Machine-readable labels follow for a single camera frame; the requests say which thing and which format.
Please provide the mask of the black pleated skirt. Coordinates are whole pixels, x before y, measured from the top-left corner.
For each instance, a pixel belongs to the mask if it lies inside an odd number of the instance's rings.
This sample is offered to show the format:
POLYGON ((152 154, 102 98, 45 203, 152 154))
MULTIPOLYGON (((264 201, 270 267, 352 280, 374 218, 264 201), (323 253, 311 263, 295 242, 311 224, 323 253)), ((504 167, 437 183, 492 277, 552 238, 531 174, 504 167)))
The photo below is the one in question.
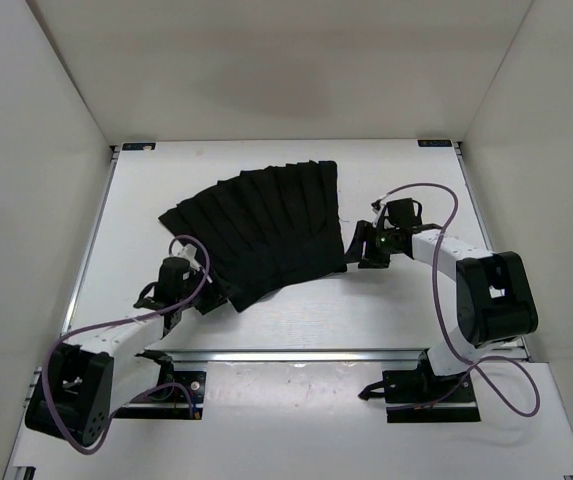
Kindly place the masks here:
POLYGON ((333 161, 246 170, 158 219, 173 236, 205 246, 213 278, 237 312, 286 286, 347 270, 333 161))

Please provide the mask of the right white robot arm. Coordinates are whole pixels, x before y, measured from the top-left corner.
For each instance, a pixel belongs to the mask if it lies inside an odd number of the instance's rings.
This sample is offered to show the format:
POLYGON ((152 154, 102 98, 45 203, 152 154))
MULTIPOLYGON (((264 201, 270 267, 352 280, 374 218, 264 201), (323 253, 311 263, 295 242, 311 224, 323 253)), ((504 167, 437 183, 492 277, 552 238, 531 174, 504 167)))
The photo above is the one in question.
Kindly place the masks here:
POLYGON ((360 269, 384 269, 403 254, 431 267, 433 298, 438 276, 456 287, 457 326, 440 327, 444 339, 420 355, 414 387, 426 400, 446 393, 462 375, 496 346, 534 332, 538 313, 521 257, 492 252, 445 234, 422 220, 422 205, 405 198, 387 203, 374 221, 357 223, 345 254, 360 269))

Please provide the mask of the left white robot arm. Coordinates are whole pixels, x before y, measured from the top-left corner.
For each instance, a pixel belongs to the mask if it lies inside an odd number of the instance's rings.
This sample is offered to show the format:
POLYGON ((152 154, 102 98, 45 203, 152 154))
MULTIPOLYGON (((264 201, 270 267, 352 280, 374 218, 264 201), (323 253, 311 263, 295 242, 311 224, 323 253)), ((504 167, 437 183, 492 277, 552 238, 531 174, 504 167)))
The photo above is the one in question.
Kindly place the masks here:
POLYGON ((182 397, 189 418, 199 418, 193 393, 175 379, 171 356, 153 346, 178 326, 184 311, 222 301, 205 245, 189 235, 174 238, 157 280, 135 302, 137 315, 70 330, 50 346, 25 427, 92 455, 128 404, 182 397))

